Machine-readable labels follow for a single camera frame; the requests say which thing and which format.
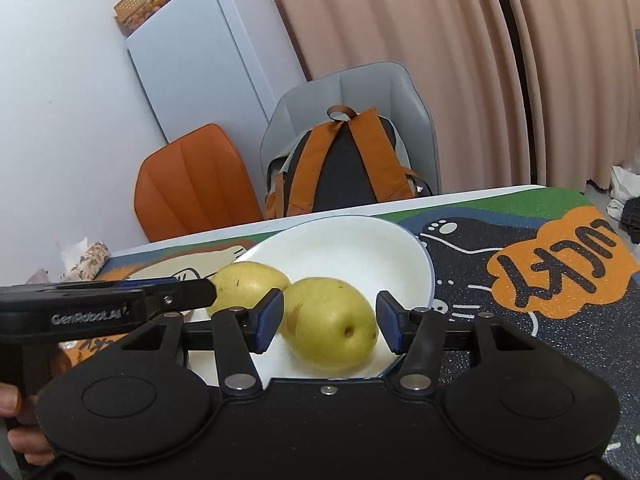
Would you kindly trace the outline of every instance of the bowl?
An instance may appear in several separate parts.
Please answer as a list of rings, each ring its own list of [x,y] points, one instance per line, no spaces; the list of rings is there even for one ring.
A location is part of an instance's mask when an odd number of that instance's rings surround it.
[[[380,290],[391,292],[408,310],[433,303],[434,270],[429,254],[409,231],[379,218],[335,216],[312,220],[267,238],[236,261],[275,267],[291,282],[310,277],[338,278],[357,288],[373,310]],[[381,334],[365,364],[332,375],[299,361],[277,334],[264,354],[252,357],[266,386],[274,377],[372,377],[382,373],[397,356]],[[206,369],[193,358],[191,361],[193,370],[207,383],[217,384],[210,361]]]

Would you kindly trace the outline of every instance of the orange chair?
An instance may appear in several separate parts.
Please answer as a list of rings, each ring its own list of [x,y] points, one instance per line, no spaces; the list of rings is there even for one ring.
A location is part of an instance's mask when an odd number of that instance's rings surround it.
[[[151,242],[262,220],[244,162],[216,124],[146,158],[134,208]]]

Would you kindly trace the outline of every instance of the table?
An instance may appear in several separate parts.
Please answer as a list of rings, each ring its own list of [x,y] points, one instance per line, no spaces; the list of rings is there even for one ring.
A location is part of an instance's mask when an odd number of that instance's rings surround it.
[[[433,260],[434,307],[447,319],[495,312],[604,378],[621,405],[605,459],[640,478],[640,273],[578,192],[519,186],[236,226],[117,253],[100,278],[204,277],[278,231],[343,214],[379,216],[417,235]],[[444,365],[443,380],[463,367]]]

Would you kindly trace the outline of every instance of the curtain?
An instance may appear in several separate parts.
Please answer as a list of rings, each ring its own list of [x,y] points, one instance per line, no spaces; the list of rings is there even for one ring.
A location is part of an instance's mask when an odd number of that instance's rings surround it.
[[[528,184],[522,92],[498,0],[276,0],[307,74],[403,64],[433,118],[445,192]]]
[[[510,0],[534,117],[540,184],[609,187],[640,140],[640,0]]]

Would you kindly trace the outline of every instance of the gray chair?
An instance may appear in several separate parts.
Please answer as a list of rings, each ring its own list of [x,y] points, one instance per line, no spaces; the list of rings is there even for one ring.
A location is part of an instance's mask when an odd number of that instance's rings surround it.
[[[375,107],[404,142],[412,170],[442,193],[438,147],[429,112],[409,73],[399,63],[380,62],[342,70],[289,90],[278,102],[260,147],[265,178],[269,163],[299,134],[328,121],[326,110],[346,105],[357,112]]]

